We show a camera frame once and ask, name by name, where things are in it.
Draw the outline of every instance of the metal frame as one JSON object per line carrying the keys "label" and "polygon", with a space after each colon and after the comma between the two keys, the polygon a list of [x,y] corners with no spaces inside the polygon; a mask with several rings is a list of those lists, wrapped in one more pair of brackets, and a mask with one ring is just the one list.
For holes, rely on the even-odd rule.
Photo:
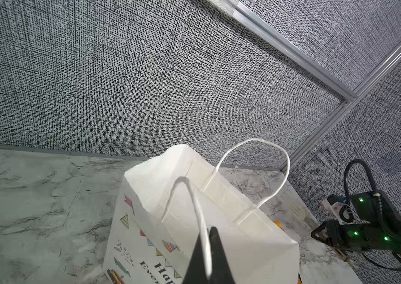
{"label": "metal frame", "polygon": [[[355,88],[358,98],[352,103],[344,101],[333,111],[290,155],[291,165],[295,165],[310,151],[317,142],[322,139],[359,101],[365,97],[379,81],[401,60],[401,42],[388,54],[382,62]],[[282,172],[286,171],[287,162],[281,166]]]}
{"label": "metal frame", "polygon": [[232,14],[232,18],[239,21],[243,26],[264,39],[277,50],[285,54],[288,58],[295,61],[320,81],[327,84],[328,87],[336,91],[345,100],[353,101],[357,98],[357,95],[354,94],[351,89],[347,88],[341,81],[333,77],[322,66],[312,60],[242,3],[238,2],[235,11]]}

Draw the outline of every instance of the bag handle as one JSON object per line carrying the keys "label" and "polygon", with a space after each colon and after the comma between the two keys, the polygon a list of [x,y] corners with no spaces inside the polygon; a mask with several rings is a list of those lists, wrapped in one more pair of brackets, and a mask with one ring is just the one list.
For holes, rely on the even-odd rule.
{"label": "bag handle", "polygon": [[167,215],[169,214],[169,208],[170,208],[170,204],[172,203],[172,200],[174,198],[175,188],[180,183],[184,183],[186,185],[186,188],[188,189],[188,192],[190,193],[190,196],[191,196],[191,201],[193,202],[194,214],[196,214],[197,227],[199,228],[200,244],[202,246],[202,254],[204,256],[205,275],[206,275],[207,279],[210,279],[210,276],[211,276],[211,273],[213,270],[213,264],[212,264],[212,259],[211,259],[211,246],[210,246],[210,240],[208,237],[207,224],[205,223],[205,217],[204,217],[204,214],[202,213],[202,208],[201,208],[201,204],[199,203],[199,199],[197,197],[197,192],[195,190],[193,190],[191,181],[187,177],[179,176],[175,180],[174,185],[172,186],[172,189],[170,190],[170,196],[169,196],[169,199],[167,200],[166,207],[164,208],[164,213],[163,213],[163,216],[161,217],[161,222],[164,222],[164,219],[166,219]]}
{"label": "bag handle", "polygon": [[235,145],[234,147],[230,148],[229,150],[227,150],[227,151],[224,153],[224,155],[223,155],[223,157],[221,158],[220,162],[216,165],[215,169],[213,170],[213,173],[210,174],[210,177],[207,179],[207,182],[204,184],[204,186],[203,186],[202,189],[200,190],[201,192],[205,192],[205,190],[207,189],[207,187],[208,187],[208,185],[210,184],[210,182],[211,182],[211,181],[213,180],[213,178],[216,176],[216,173],[217,173],[218,170],[220,169],[220,166],[221,166],[221,164],[223,163],[224,159],[227,157],[227,155],[228,155],[232,150],[234,150],[235,148],[238,148],[238,147],[240,147],[241,145],[243,145],[243,144],[245,144],[245,143],[248,143],[249,141],[259,141],[259,142],[262,142],[262,143],[271,145],[271,146],[273,146],[273,147],[276,147],[276,148],[278,148],[279,150],[283,151],[284,154],[285,154],[285,156],[286,156],[286,159],[287,159],[287,171],[286,171],[286,173],[285,173],[285,175],[284,175],[283,182],[282,182],[281,185],[275,190],[275,192],[274,192],[272,195],[263,198],[263,199],[262,199],[261,201],[259,201],[257,204],[252,205],[252,206],[249,207],[247,210],[245,210],[245,211],[242,213],[242,215],[239,216],[239,217],[235,220],[235,223],[236,223],[237,225],[240,225],[240,224],[243,222],[244,219],[246,219],[249,215],[251,215],[251,213],[253,213],[255,210],[259,209],[260,206],[262,206],[262,204],[264,204],[265,202],[267,202],[268,200],[270,200],[273,196],[275,196],[275,195],[279,192],[279,190],[281,190],[281,188],[283,187],[284,183],[285,183],[286,180],[287,180],[288,173],[289,173],[289,171],[290,171],[290,158],[289,158],[289,156],[288,156],[286,150],[284,150],[283,147],[281,147],[281,146],[279,146],[279,145],[277,145],[277,144],[275,144],[275,143],[273,143],[273,142],[264,140],[264,139],[260,139],[260,138],[249,138],[249,139],[246,139],[245,141],[242,141],[242,142],[238,143],[237,145]]}

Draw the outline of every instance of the marble tabletop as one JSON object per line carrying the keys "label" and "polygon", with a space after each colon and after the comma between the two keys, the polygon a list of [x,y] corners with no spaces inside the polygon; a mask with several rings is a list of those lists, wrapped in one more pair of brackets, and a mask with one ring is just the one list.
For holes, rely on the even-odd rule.
{"label": "marble tabletop", "polygon": [[[101,271],[123,173],[139,160],[0,150],[0,284],[108,283]],[[221,168],[251,200],[282,173]],[[361,283],[349,265],[309,235],[316,222],[286,182],[261,207],[300,244],[304,284]]]}

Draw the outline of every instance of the gift bag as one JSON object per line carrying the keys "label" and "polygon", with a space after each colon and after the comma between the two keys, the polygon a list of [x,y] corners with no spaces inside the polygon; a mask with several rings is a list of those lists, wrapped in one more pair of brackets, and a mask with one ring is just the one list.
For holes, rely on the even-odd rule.
{"label": "gift bag", "polygon": [[249,139],[214,168],[188,145],[175,145],[125,172],[103,265],[113,282],[182,282],[202,232],[195,194],[206,226],[215,226],[221,236],[237,284],[296,283],[298,243],[259,210],[282,185],[254,204],[218,173],[226,155],[251,140],[283,150]]}

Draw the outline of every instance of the gray fabric partition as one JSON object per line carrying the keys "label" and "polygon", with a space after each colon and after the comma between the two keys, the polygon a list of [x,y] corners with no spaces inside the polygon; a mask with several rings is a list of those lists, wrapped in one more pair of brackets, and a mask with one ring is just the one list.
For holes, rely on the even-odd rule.
{"label": "gray fabric partition", "polygon": [[[292,168],[289,181],[319,221],[334,219],[322,207],[330,194],[344,195],[345,166],[363,159],[372,168],[379,189],[384,190],[401,213],[401,62]],[[349,174],[350,193],[368,191],[362,168]],[[359,255],[355,271],[363,283],[401,283],[401,272],[382,270]],[[374,261],[399,266],[390,253],[369,253]]]}
{"label": "gray fabric partition", "polygon": [[[401,38],[396,2],[373,4],[381,7],[375,18],[362,5],[344,11],[344,1],[245,4],[349,85]],[[356,17],[362,29],[349,25]],[[391,34],[381,42],[382,29]],[[259,136],[291,153],[339,103],[203,0],[0,1],[1,144],[155,156],[188,143],[215,162],[234,143]],[[282,162],[257,143],[226,160]]]}

